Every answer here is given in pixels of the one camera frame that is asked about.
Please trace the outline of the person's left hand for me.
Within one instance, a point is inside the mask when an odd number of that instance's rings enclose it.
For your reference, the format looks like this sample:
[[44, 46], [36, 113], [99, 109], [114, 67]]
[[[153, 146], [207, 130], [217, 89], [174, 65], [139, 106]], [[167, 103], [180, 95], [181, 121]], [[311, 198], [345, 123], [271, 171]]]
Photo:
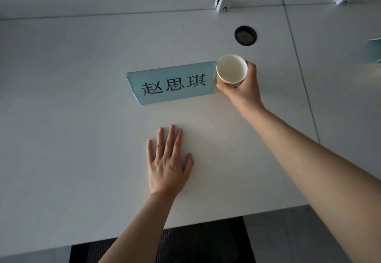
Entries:
[[169, 159], [164, 159], [166, 140], [164, 139], [164, 128], [160, 127], [155, 145], [155, 161], [148, 165], [149, 187], [151, 193], [175, 199], [189, 180], [189, 177], [183, 174], [183, 167], [186, 163], [185, 160], [183, 164], [181, 157], [183, 130], [175, 128], [173, 152]]

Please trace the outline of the person's right hand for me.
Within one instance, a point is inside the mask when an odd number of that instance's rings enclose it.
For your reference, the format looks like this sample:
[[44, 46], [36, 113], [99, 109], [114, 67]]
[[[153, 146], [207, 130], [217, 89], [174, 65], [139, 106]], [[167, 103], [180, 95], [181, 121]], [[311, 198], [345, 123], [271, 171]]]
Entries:
[[252, 120], [255, 114], [265, 109], [261, 100], [260, 88], [256, 76], [256, 65], [246, 61], [248, 72], [240, 84], [241, 97], [228, 97], [246, 120]]

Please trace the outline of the yellow paper cup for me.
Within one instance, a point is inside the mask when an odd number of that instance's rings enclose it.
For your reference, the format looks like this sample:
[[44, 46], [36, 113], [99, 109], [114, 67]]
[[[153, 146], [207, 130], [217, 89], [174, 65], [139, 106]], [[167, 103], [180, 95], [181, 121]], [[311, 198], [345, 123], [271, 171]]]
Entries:
[[226, 54], [218, 60], [216, 66], [216, 82], [238, 86], [248, 72], [246, 61], [235, 54]]

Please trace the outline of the black mesh office chair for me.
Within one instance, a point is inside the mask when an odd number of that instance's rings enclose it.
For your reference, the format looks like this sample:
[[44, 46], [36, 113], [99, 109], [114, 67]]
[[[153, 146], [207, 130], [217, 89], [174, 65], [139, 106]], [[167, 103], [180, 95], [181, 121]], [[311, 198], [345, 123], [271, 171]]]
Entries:
[[155, 263], [256, 263], [243, 217], [162, 232]]

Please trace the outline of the person's right forearm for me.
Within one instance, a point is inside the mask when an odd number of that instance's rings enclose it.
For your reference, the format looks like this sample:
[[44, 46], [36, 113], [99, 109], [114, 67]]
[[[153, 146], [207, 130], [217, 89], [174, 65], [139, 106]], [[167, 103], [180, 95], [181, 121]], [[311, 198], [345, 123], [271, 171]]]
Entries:
[[241, 108], [353, 263], [381, 263], [381, 180], [265, 108]]

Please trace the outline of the light blue name sign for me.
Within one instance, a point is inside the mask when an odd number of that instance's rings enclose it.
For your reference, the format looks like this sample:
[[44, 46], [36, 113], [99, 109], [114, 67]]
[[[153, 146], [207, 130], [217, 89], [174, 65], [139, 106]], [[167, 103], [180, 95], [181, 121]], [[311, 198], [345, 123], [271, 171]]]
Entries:
[[381, 37], [368, 40], [369, 60], [375, 64], [381, 64]]
[[126, 73], [140, 105], [212, 94], [216, 80], [216, 61], [156, 68]]

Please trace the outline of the person's left forearm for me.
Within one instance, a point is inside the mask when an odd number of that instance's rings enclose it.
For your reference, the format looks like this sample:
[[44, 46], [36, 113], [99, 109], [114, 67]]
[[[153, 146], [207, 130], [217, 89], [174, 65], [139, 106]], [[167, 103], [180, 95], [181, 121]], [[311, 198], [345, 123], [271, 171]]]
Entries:
[[151, 193], [143, 208], [98, 263], [154, 263], [177, 193]]

